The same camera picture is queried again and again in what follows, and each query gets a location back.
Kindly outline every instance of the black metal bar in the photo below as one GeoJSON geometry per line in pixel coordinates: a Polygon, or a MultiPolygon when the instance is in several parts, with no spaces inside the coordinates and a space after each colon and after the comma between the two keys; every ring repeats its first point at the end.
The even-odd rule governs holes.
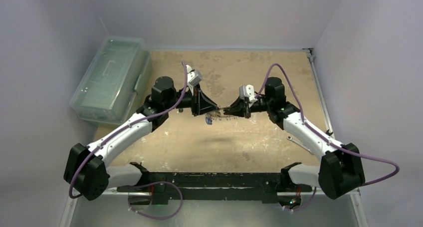
{"type": "MultiPolygon", "coordinates": [[[[184,200],[261,201],[278,203],[278,192],[296,192],[297,186],[284,186],[280,173],[175,173],[148,172],[144,169],[137,185],[157,181],[172,182],[181,190],[184,200]]],[[[302,192],[311,192],[301,185],[302,192]]],[[[148,192],[148,188],[119,187],[118,192],[148,192]]],[[[152,204],[165,205],[169,199],[179,200],[178,192],[168,185],[155,185],[152,204]]]]}
{"type": "Polygon", "coordinates": [[[182,101],[179,103],[179,105],[176,108],[191,108],[192,106],[192,94],[191,92],[186,92],[184,97],[182,98],[182,101]]]}

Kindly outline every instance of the black mounting base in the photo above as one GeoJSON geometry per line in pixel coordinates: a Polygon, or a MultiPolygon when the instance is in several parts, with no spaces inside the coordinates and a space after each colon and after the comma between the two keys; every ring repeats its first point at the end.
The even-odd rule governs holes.
{"type": "MultiPolygon", "coordinates": [[[[179,173],[148,172],[141,165],[143,175],[137,184],[157,181],[172,182],[181,190],[184,200],[209,201],[261,201],[264,204],[279,203],[278,192],[296,192],[297,185],[281,184],[280,173],[179,173]]],[[[118,187],[118,192],[148,192],[148,188],[118,187]]],[[[310,186],[301,185],[302,192],[311,192],[310,186]]],[[[179,200],[177,190],[169,185],[155,185],[153,205],[165,205],[169,199],[179,200]]]]}
{"type": "MultiPolygon", "coordinates": [[[[350,143],[342,148],[360,153],[358,148],[350,143]]],[[[319,171],[319,184],[323,192],[331,199],[346,194],[366,182],[361,158],[345,154],[337,150],[328,152],[322,157],[319,171]]]]}
{"type": "MultiPolygon", "coordinates": [[[[71,183],[73,175],[89,153],[90,151],[79,143],[70,149],[63,175],[66,182],[71,183]]],[[[74,188],[91,201],[99,197],[108,184],[109,175],[104,162],[100,157],[92,156],[77,176],[74,188]]]]}

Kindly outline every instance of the tan table surface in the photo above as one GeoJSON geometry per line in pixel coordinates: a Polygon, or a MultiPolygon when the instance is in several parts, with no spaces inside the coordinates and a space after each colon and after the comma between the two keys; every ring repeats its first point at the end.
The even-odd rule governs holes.
{"type": "MultiPolygon", "coordinates": [[[[153,51],[151,59],[153,71],[145,96],[160,76],[170,76],[180,89],[184,81],[181,60],[186,60],[203,75],[204,93],[221,107],[235,101],[242,85],[251,84],[258,91],[269,66],[277,62],[286,70],[306,117],[325,131],[304,52],[153,51]]],[[[276,67],[270,76],[282,79],[287,100],[296,105],[281,71],[276,67]]],[[[99,127],[95,139],[111,130],[99,127]]],[[[279,172],[293,162],[318,165],[313,155],[288,141],[288,135],[265,112],[253,113],[250,119],[215,120],[207,125],[204,116],[194,117],[189,109],[182,113],[173,110],[161,127],[135,142],[111,165],[142,162],[149,171],[161,172],[279,172]]]]}

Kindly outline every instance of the plastic storage box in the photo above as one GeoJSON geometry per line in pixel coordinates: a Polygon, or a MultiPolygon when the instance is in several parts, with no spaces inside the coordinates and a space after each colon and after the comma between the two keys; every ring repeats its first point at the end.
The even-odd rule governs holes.
{"type": "Polygon", "coordinates": [[[120,125],[140,106],[151,69],[142,39],[107,36],[70,105],[80,119],[120,125]]]}

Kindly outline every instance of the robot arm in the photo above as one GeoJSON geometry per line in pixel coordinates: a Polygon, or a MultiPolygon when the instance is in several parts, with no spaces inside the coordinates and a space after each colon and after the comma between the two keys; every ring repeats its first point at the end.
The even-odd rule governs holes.
{"type": "MultiPolygon", "coordinates": [[[[185,93],[177,108],[191,108],[194,116],[218,110],[217,104],[210,100],[200,88],[200,81],[203,79],[201,74],[189,65],[186,65],[186,69],[189,91],[185,93]]],[[[78,143],[71,148],[64,179],[71,183],[81,163],[88,155],[92,155],[96,148],[99,148],[76,176],[74,183],[76,190],[90,201],[99,197],[105,189],[137,184],[142,175],[138,167],[134,165],[109,167],[109,165],[135,141],[159,128],[169,115],[164,114],[149,120],[139,120],[171,108],[176,104],[181,93],[182,89],[176,91],[170,77],[159,77],[152,87],[151,95],[146,98],[144,104],[128,121],[86,147],[78,143]]]]}
{"type": "Polygon", "coordinates": [[[264,95],[255,97],[251,85],[239,88],[239,97],[227,108],[225,115],[249,118],[253,112],[266,111],[269,119],[301,141],[318,158],[320,167],[294,163],[281,170],[281,181],[285,186],[305,184],[320,187],[331,199],[361,186],[365,182],[361,159],[327,144],[320,136],[313,133],[306,125],[316,129],[319,134],[337,146],[359,153],[353,144],[343,143],[320,131],[306,118],[301,118],[300,110],[286,101],[285,87],[281,79],[270,77],[264,89],[264,95]]]}

